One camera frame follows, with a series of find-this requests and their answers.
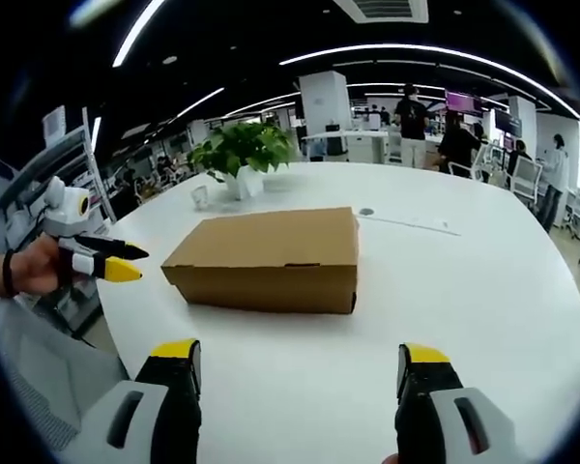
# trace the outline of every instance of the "white flower pot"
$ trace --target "white flower pot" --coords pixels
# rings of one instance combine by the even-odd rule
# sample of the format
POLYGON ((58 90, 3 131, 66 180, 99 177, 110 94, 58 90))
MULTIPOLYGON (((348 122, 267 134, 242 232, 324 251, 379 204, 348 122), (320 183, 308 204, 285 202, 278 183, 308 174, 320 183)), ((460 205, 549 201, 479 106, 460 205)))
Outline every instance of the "white flower pot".
POLYGON ((241 166, 236 179, 229 174, 223 174, 223 180, 237 200, 245 200, 264 190, 262 173, 251 166, 241 166))

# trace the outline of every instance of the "cardboard box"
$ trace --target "cardboard box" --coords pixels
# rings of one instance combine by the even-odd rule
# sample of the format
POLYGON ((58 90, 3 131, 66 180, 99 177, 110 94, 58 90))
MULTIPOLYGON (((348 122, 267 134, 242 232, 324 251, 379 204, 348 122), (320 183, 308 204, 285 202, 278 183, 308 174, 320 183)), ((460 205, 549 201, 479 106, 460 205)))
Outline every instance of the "cardboard box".
POLYGON ((351 208, 205 219, 161 265, 190 302, 350 314, 359 243, 351 208))

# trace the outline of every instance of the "box lid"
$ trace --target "box lid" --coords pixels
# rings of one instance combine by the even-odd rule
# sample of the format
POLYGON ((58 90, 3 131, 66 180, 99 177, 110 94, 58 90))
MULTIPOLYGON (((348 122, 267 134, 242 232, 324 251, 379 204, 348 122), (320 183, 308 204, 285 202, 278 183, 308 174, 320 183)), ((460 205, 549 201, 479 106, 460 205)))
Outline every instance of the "box lid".
POLYGON ((205 219, 163 267, 356 266, 356 228, 350 207, 205 219))

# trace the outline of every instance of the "ceiling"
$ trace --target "ceiling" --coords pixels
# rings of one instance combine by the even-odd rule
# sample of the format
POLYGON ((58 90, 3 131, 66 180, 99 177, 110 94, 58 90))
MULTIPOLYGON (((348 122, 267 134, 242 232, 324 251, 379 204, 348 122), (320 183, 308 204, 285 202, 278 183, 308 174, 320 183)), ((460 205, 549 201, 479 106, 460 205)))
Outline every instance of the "ceiling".
MULTIPOLYGON (((143 143, 158 123, 220 87, 225 90, 166 126, 159 136, 182 131, 193 119, 222 116, 242 106, 296 92, 298 76, 330 69, 343 73, 348 83, 415 82, 484 97, 518 93, 493 80, 496 78, 539 98, 553 112, 570 116, 558 103, 517 77, 482 63, 429 51, 357 50, 279 65, 306 53, 355 44, 436 45, 475 54, 527 75, 580 111, 580 102, 570 92, 572 81, 569 88, 564 86, 555 67, 544 58, 549 55, 539 52, 522 32, 528 33, 532 27, 519 28, 494 2, 428 0, 427 24, 357 24, 333 0, 283 4, 270 0, 166 0, 124 64, 112 68, 124 37, 148 3, 120 2, 83 30, 65 33, 65 29, 55 27, 44 31, 36 48, 30 46, 25 71, 19 72, 14 81, 17 105, 10 114, 13 117, 1 146, 2 158, 22 165, 40 150, 41 118, 59 104, 67 108, 85 105, 93 116, 102 116, 97 157, 104 164, 115 151, 143 143), (164 65, 163 60, 170 56, 177 60, 164 65), (125 131, 145 123, 151 126, 144 132, 121 138, 125 131)), ((527 11, 544 28, 551 24, 549 16, 536 14, 533 2, 528 3, 527 11)), ((69 11, 55 14, 68 15, 69 11)), ((550 37, 562 46, 568 44, 566 37, 563 41, 555 34, 550 37)), ((579 47, 573 49, 576 52, 568 55, 566 64, 577 59, 579 47)), ((357 87, 350 89, 350 97, 391 91, 357 87)))

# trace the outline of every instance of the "green plant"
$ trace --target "green plant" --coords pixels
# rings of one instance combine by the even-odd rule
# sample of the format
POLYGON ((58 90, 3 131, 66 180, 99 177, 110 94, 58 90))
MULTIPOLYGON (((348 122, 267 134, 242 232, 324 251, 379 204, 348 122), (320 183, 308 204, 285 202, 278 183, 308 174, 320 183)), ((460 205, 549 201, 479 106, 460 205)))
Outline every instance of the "green plant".
POLYGON ((288 135, 269 124, 239 123, 226 129, 216 129, 208 140, 199 144, 188 155, 189 162, 200 165, 218 182, 217 173, 237 177, 241 166, 267 172, 269 166, 277 170, 288 163, 292 153, 288 135))

